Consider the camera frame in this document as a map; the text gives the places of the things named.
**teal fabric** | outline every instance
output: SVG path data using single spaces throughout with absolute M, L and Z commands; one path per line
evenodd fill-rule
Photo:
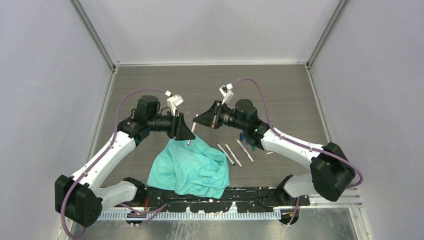
M 198 136 L 190 146 L 187 141 L 171 139 L 154 160 L 147 185 L 179 195 L 219 199 L 230 185 L 227 158 Z

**pen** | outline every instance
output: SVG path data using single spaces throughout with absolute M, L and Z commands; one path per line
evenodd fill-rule
M 196 123 L 193 122 L 193 126 L 191 127 L 191 132 L 194 133 L 195 132 L 195 127 L 196 127 Z M 190 146 L 190 143 L 192 142 L 192 140 L 188 140 L 187 142 L 187 146 Z
M 246 150 L 246 148 L 243 146 L 242 142 L 240 142 L 240 140 L 236 139 L 238 145 L 240 145 L 241 149 L 243 149 L 244 153 L 247 155 L 247 157 L 252 161 L 252 163 L 255 163 L 253 161 L 253 158 L 251 157 L 251 155 L 249 154 L 249 152 Z
M 228 149 L 229 153 L 232 155 L 232 157 L 234 158 L 234 160 L 237 162 L 237 164 L 240 166 L 240 168 L 242 168 L 242 164 L 240 163 L 240 161 L 237 159 L 236 155 L 234 155 L 233 151 L 231 151 L 231 148 L 228 146 L 228 144 L 225 143 L 226 148 Z
M 233 160 L 231 160 L 231 157 L 228 156 L 227 152 L 224 150 L 224 148 L 221 147 L 221 145 L 219 145 L 218 143 L 216 143 L 216 145 L 218 145 L 218 148 L 221 149 L 221 151 L 225 154 L 226 158 L 228 158 L 229 162 L 235 166 L 236 164 L 233 162 Z

